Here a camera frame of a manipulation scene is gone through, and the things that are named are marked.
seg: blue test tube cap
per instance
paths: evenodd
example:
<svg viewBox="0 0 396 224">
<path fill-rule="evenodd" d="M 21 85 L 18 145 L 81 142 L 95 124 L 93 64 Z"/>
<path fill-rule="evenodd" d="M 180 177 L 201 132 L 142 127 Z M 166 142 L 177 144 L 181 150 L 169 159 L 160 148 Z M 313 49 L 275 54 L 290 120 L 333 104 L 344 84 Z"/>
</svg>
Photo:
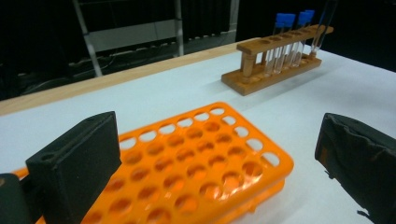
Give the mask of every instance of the blue test tube cap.
<svg viewBox="0 0 396 224">
<path fill-rule="evenodd" d="M 305 12 L 309 13 L 308 21 L 311 22 L 312 18 L 314 18 L 315 10 L 307 9 Z"/>
<path fill-rule="evenodd" d="M 295 14 L 286 14 L 285 16 L 285 27 L 292 27 L 294 24 Z"/>
<path fill-rule="evenodd" d="M 285 23 L 280 22 L 280 21 L 277 21 L 277 22 L 275 23 L 275 27 L 276 27 L 276 28 L 283 28 L 284 25 L 285 25 Z"/>
<path fill-rule="evenodd" d="M 310 14 L 308 12 L 300 12 L 298 16 L 298 25 L 306 25 L 310 21 Z"/>
<path fill-rule="evenodd" d="M 276 13 L 276 22 L 283 22 L 285 20 L 285 13 Z"/>
</svg>

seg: white table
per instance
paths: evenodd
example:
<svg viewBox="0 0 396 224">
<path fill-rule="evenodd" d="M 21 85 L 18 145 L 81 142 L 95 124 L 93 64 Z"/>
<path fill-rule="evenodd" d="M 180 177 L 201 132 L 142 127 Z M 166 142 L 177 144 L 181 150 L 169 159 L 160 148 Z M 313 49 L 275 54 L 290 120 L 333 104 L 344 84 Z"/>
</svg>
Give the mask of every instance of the white table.
<svg viewBox="0 0 396 224">
<path fill-rule="evenodd" d="M 240 52 L 166 70 L 0 117 L 0 173 L 24 161 L 81 120 L 115 111 L 119 133 L 222 101 L 294 159 L 286 186 L 235 223 L 371 223 L 314 152 L 326 112 L 358 119 L 396 137 L 396 74 L 324 51 L 321 67 L 248 96 L 220 81 Z"/>
</svg>

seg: clear test tube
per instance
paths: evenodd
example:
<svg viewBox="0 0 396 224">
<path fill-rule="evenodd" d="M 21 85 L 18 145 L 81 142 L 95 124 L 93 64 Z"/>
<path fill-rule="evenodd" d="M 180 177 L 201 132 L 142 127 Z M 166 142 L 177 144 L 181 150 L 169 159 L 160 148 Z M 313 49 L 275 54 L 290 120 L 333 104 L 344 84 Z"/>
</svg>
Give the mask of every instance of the clear test tube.
<svg viewBox="0 0 396 224">
<path fill-rule="evenodd" d="M 281 35 L 283 33 L 284 23 L 283 21 L 284 14 L 277 13 L 276 14 L 276 22 L 274 26 L 273 35 Z M 266 76 L 271 76 L 276 59 L 276 49 L 267 50 L 265 54 L 265 66 L 264 66 L 264 74 Z"/>
<path fill-rule="evenodd" d="M 323 9 L 322 15 L 320 17 L 317 33 L 312 41 L 310 57 L 316 57 L 317 52 L 320 49 L 324 36 L 326 35 L 327 28 L 332 21 L 332 16 L 337 8 L 338 0 L 327 0 L 326 5 Z"/>
<path fill-rule="evenodd" d="M 301 28 L 304 28 L 307 24 L 307 21 L 309 20 L 309 16 L 310 13 L 308 12 L 300 12 L 299 16 L 298 16 L 298 20 L 297 20 L 297 24 L 294 28 L 294 30 L 299 30 Z M 289 48 L 289 52 L 287 52 L 286 56 L 285 56 L 285 62 L 284 62 L 284 67 L 291 67 L 297 52 L 299 52 L 299 50 L 301 48 L 303 48 L 304 46 L 302 46 L 302 42 L 297 41 L 291 44 L 291 47 Z"/>
<path fill-rule="evenodd" d="M 285 28 L 283 32 L 290 31 L 294 24 L 295 15 L 294 14 L 286 14 L 285 18 Z M 276 61 L 274 66 L 274 74 L 279 74 L 282 71 L 283 62 L 285 61 L 285 53 L 290 48 L 290 45 L 283 46 L 276 49 Z"/>
<path fill-rule="evenodd" d="M 315 11 L 314 10 L 306 10 L 305 12 L 301 12 L 301 13 L 304 13 L 303 20 L 305 19 L 305 21 L 302 21 L 302 23 L 304 22 L 304 25 L 301 28 L 310 26 L 312 18 L 314 17 Z M 294 58 L 291 60 L 291 67 L 300 66 L 301 59 L 303 58 L 305 42 L 306 42 L 306 40 L 302 40 L 302 41 L 298 42 L 298 46 L 297 46 L 297 49 L 295 50 Z"/>
</svg>

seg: orange test tube rack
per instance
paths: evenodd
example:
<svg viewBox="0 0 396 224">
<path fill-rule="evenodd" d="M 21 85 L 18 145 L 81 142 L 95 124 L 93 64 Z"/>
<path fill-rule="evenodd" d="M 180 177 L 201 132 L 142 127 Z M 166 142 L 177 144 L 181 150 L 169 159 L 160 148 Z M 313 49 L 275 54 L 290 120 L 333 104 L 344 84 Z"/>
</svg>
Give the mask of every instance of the orange test tube rack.
<svg viewBox="0 0 396 224">
<path fill-rule="evenodd" d="M 120 135 L 128 141 L 83 223 L 228 223 L 282 190 L 293 167 L 224 103 Z"/>
<path fill-rule="evenodd" d="M 320 26 L 320 29 L 322 32 L 325 30 L 324 26 Z M 280 74 L 271 74 L 270 76 L 264 74 L 265 56 L 268 50 L 314 38 L 317 35 L 317 30 L 318 25 L 312 25 L 282 35 L 271 35 L 238 44 L 236 48 L 242 51 L 241 67 L 222 75 L 221 81 L 245 96 L 320 66 L 321 60 L 316 58 L 316 55 L 303 54 L 298 67 L 284 68 Z M 326 34 L 332 33 L 332 31 L 333 28 L 328 27 Z M 262 60 L 260 63 L 256 63 L 259 54 L 262 54 Z"/>
</svg>

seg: table surface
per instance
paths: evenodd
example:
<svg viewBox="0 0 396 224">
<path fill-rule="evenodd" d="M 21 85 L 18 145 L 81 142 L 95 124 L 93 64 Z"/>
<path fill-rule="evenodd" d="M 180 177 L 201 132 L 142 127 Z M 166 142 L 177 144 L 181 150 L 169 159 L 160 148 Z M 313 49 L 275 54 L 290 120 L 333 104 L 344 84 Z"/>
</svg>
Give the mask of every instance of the table surface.
<svg viewBox="0 0 396 224">
<path fill-rule="evenodd" d="M 318 57 L 321 67 L 248 96 L 220 81 L 240 65 L 241 53 L 231 44 L 0 102 L 0 173 L 23 167 L 92 115 L 115 111 L 119 133 L 125 133 L 225 102 L 294 160 L 285 188 L 235 223 L 371 223 L 314 152 L 327 112 L 396 137 L 396 74 L 324 51 Z"/>
</svg>

